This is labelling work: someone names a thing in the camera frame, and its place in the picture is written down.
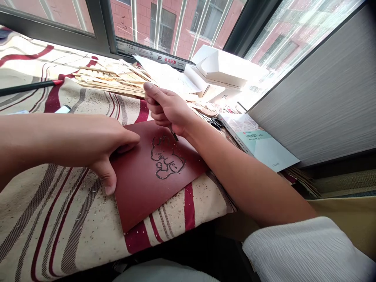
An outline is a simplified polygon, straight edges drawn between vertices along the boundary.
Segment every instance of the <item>scissors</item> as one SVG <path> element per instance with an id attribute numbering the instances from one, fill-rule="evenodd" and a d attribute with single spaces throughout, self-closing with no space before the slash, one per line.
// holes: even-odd
<path id="1" fill-rule="evenodd" d="M 208 118 L 207 116 L 203 115 L 202 113 L 198 112 L 202 117 L 211 124 L 212 127 L 217 129 L 218 131 L 221 131 L 221 128 L 224 126 L 223 123 L 217 119 L 216 117 Z"/>

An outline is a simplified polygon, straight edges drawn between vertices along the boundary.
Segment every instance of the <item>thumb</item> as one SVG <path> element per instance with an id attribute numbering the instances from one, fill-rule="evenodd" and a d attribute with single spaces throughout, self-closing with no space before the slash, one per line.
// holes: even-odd
<path id="1" fill-rule="evenodd" d="M 106 195 L 112 195 L 116 188 L 116 174 L 108 157 L 97 161 L 90 168 L 102 179 Z"/>
<path id="2" fill-rule="evenodd" d="M 156 87 L 154 84 L 150 82 L 144 83 L 144 90 L 145 90 L 145 100 L 151 104 L 154 105 L 152 100 L 157 101 L 162 107 L 166 106 L 169 96 L 167 96 L 165 93 L 163 93 L 158 87 Z"/>

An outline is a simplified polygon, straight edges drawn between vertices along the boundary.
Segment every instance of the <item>white paper sheet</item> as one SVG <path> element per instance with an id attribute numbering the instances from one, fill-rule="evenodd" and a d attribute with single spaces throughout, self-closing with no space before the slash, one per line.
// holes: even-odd
<path id="1" fill-rule="evenodd" d="M 157 63 L 138 55 L 133 55 L 133 57 L 135 57 L 148 72 L 150 77 L 158 83 L 159 87 L 174 91 L 179 95 L 198 93 L 201 91 L 188 77 L 173 69 L 171 66 Z"/>

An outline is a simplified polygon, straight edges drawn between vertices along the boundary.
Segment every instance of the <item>carved bear drawing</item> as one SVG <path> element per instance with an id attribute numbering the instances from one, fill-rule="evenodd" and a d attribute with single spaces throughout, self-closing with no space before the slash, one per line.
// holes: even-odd
<path id="1" fill-rule="evenodd" d="M 159 179 L 166 179 L 171 174 L 179 173 L 186 162 L 184 158 L 174 154 L 174 149 L 167 136 L 153 138 L 151 159 L 157 161 L 155 175 Z"/>

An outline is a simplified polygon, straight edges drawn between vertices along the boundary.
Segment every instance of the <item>window glass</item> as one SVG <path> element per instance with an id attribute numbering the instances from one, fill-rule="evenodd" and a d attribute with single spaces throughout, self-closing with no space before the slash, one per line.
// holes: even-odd
<path id="1" fill-rule="evenodd" d="M 116 36 L 189 60 L 202 45 L 223 49 L 246 0 L 187 0 L 179 28 L 183 0 L 162 0 L 159 38 L 155 40 L 157 0 L 110 0 Z M 198 40 L 194 39 L 202 24 Z"/>
<path id="2" fill-rule="evenodd" d="M 157 16 L 157 5 L 152 3 L 151 6 L 151 20 L 150 20 L 150 42 L 154 43 L 155 37 L 155 19 Z M 176 15 L 162 8 L 159 31 L 159 45 L 158 50 L 166 53 L 171 52 L 172 39 L 174 35 Z"/>
<path id="3" fill-rule="evenodd" d="M 239 97 L 251 108 L 364 0 L 283 0 L 245 58 L 268 70 Z"/>
<path id="4" fill-rule="evenodd" d="M 0 0 L 0 6 L 94 33 L 85 0 Z"/>

